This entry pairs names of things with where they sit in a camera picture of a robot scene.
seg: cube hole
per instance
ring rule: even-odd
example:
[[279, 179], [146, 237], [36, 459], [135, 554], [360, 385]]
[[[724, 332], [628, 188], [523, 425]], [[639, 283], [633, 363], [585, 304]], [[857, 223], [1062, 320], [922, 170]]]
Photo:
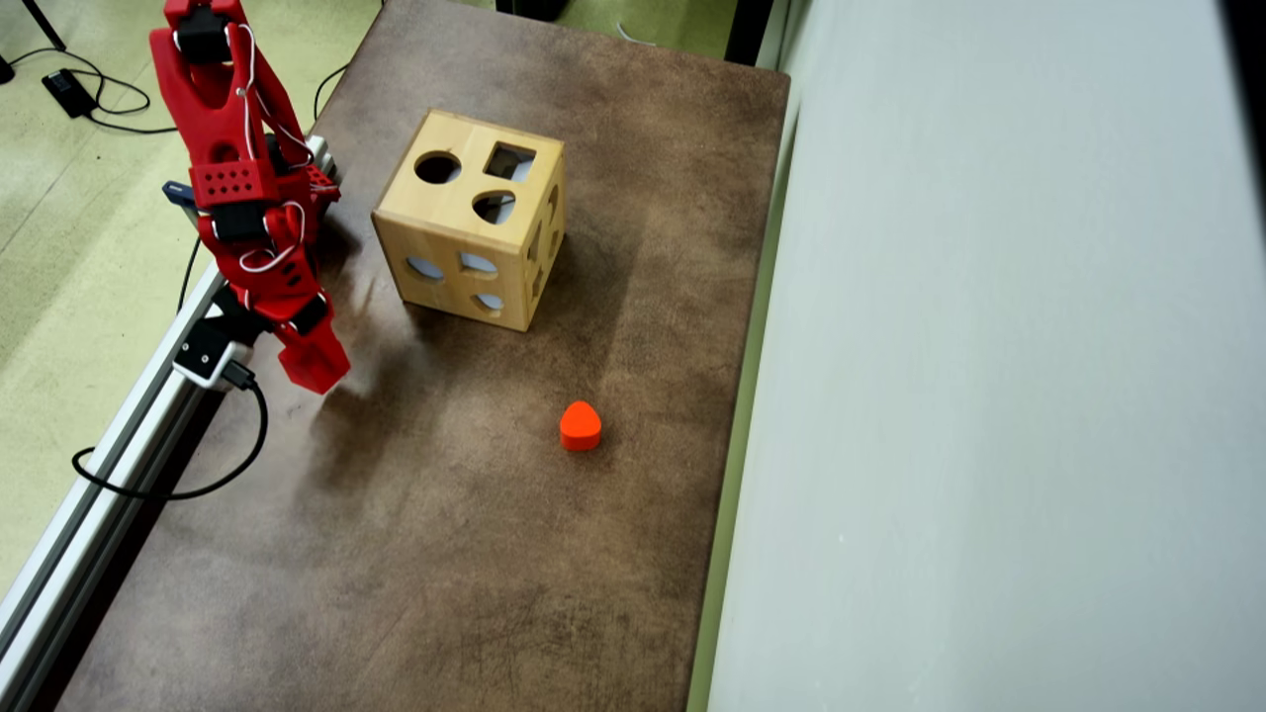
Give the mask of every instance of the cube hole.
[[430, 260], [423, 260], [422, 257], [409, 257], [405, 260], [413, 271], [422, 277], [423, 281], [432, 284], [441, 284], [444, 281], [444, 271], [436, 266]]
[[528, 261], [536, 262], [537, 253], [541, 252], [541, 222], [537, 220], [537, 229], [532, 233], [532, 245], [528, 246]]
[[442, 185], [452, 182], [461, 175], [462, 163], [457, 156], [447, 151], [432, 151], [418, 158], [418, 162], [413, 165], [413, 172], [424, 182]]
[[496, 265], [494, 265], [487, 257], [480, 257], [479, 255], [472, 255], [470, 252], [458, 252], [457, 257], [462, 262], [463, 275], [489, 280], [496, 276]]
[[480, 312], [484, 312], [489, 317], [500, 317], [501, 307], [505, 305], [501, 302], [501, 298], [495, 294], [472, 294], [471, 302], [475, 303], [475, 307], [477, 307]]
[[537, 152], [530, 148], [498, 142], [484, 172], [514, 182], [523, 182], [528, 180], [528, 171], [532, 170], [532, 162], [536, 158]]
[[471, 208], [484, 222], [500, 226], [509, 220], [510, 213], [514, 212], [514, 194], [509, 190], [485, 193], [475, 198]]

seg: cable connector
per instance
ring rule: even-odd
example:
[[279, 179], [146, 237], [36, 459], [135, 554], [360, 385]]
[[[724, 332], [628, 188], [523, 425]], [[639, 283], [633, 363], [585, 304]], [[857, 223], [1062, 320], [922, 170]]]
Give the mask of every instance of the cable connector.
[[238, 390], [247, 390], [248, 388], [254, 386], [254, 371], [247, 369], [237, 361], [229, 361], [225, 364], [224, 372], [220, 375]]
[[[254, 379], [242, 362], [249, 356], [251, 347], [216, 328], [215, 319], [199, 319], [189, 331], [185, 342], [180, 345], [172, 367], [199, 388], [208, 390], [228, 390], [229, 384], [248, 388], [247, 384], [254, 383]], [[234, 376], [238, 380], [228, 378], [227, 371], [230, 365], [234, 366]]]

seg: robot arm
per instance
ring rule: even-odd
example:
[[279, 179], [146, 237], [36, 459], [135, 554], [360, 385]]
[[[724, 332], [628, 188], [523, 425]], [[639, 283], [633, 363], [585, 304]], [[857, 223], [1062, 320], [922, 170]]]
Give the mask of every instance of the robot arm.
[[167, 0], [163, 14], [170, 27], [153, 30], [149, 47], [189, 148], [205, 213], [199, 238], [241, 304], [281, 340], [290, 380], [325, 393], [351, 366], [306, 250], [338, 186], [314, 165], [239, 0]]

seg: table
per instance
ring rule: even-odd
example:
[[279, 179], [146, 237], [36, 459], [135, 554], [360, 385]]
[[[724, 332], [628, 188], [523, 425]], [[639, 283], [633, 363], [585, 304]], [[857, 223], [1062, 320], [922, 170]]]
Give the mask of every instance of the table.
[[[315, 133], [352, 371], [261, 340], [252, 471], [171, 504], [66, 709], [682, 708], [789, 80], [392, 0]], [[428, 106], [567, 146], [567, 239], [520, 334], [401, 304], [370, 210]], [[558, 446], [575, 399], [600, 448]], [[181, 481], [249, 448], [220, 405]]]

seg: square hole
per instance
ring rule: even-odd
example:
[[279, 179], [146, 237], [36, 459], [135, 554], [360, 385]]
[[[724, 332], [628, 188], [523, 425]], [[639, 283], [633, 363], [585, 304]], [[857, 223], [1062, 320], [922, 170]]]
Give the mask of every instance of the square hole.
[[532, 161], [537, 158], [537, 152], [530, 148], [519, 148], [509, 143], [498, 142], [492, 148], [492, 157], [487, 160], [484, 172], [490, 176], [504, 177], [514, 182], [528, 180], [528, 171], [532, 170]]

